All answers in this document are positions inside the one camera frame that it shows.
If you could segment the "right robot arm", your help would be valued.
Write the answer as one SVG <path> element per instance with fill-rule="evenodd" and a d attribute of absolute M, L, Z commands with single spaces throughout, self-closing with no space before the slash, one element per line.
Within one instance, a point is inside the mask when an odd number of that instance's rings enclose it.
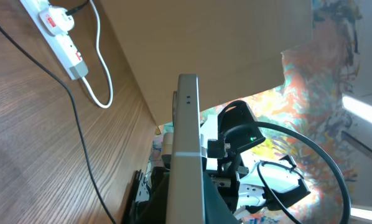
<path fill-rule="evenodd" d="M 267 208 L 289 208 L 310 194 L 304 176 L 293 157 L 275 161 L 242 154 L 262 144 L 266 138 L 245 101 L 236 100 L 223 108 L 211 129 L 217 137 L 207 140 L 207 157 L 216 166 L 205 164 L 207 174 L 235 218 L 240 221 Z"/>

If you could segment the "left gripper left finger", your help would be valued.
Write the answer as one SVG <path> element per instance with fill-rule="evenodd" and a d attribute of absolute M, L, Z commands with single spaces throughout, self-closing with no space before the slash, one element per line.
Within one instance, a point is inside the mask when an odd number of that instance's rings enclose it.
<path fill-rule="evenodd" d="M 138 215 L 137 224 L 165 224 L 169 175 L 165 175 L 150 201 Z"/>

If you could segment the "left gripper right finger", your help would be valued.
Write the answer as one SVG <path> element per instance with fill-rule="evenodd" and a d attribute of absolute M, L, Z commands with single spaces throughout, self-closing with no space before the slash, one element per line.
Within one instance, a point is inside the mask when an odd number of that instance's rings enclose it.
<path fill-rule="evenodd" d="M 210 176 L 203 174 L 206 224 L 238 224 L 239 221 L 230 212 Z"/>

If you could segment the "teal screen smartphone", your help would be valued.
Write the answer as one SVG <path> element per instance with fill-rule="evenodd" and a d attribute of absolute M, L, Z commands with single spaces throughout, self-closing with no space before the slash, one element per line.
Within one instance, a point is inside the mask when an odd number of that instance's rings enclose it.
<path fill-rule="evenodd" d="M 166 223 L 205 223 L 199 112 L 198 77 L 181 74 L 175 107 Z"/>

